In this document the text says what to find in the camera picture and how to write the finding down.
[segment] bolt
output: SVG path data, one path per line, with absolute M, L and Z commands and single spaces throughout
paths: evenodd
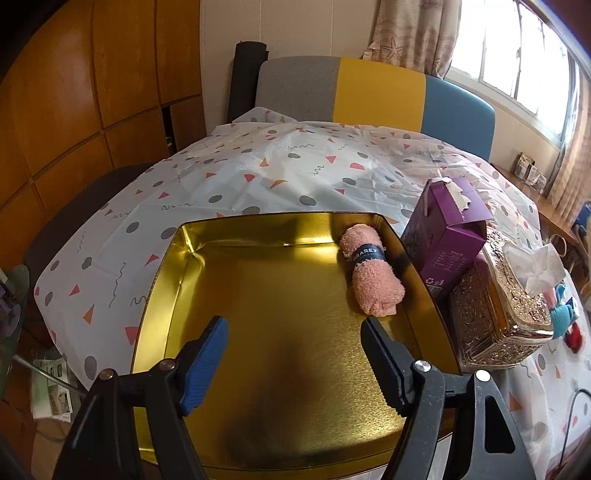
M 162 371 L 164 371 L 164 372 L 170 372 L 176 366 L 177 365 L 174 363 L 174 360 L 172 358 L 165 358 L 164 360 L 162 360 L 158 364 L 159 369 L 162 370 Z
M 426 360 L 417 360 L 414 363 L 414 368 L 416 368 L 420 372 L 428 372 L 429 370 L 431 370 L 431 364 Z
M 476 372 L 476 378 L 481 382 L 488 382 L 491 379 L 491 374 L 486 370 L 478 370 Z
M 115 376 L 115 370 L 112 368 L 105 368 L 103 371 L 100 372 L 99 378 L 101 380 L 110 380 Z

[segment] white wall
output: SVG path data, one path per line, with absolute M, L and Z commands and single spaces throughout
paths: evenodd
M 265 42 L 270 58 L 359 58 L 371 41 L 378 5 L 379 0 L 202 0 L 201 61 L 207 131 L 225 123 L 236 43 Z M 548 176 L 558 149 L 506 109 L 489 98 L 485 100 L 496 112 L 491 162 L 509 169 L 523 151 Z

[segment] gray fabric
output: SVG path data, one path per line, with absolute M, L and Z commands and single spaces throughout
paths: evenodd
M 262 64 L 256 106 L 299 121 L 332 122 L 338 57 L 282 57 Z

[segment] yellow fabric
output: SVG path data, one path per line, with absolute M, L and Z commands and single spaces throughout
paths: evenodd
M 333 122 L 420 132 L 425 75 L 377 61 L 340 59 Z

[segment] curtain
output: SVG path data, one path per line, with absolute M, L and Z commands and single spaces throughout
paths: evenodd
M 460 28 L 462 0 L 381 0 L 365 60 L 443 78 Z
M 566 147 L 548 198 L 569 225 L 591 198 L 591 85 L 579 70 L 579 107 L 573 137 Z

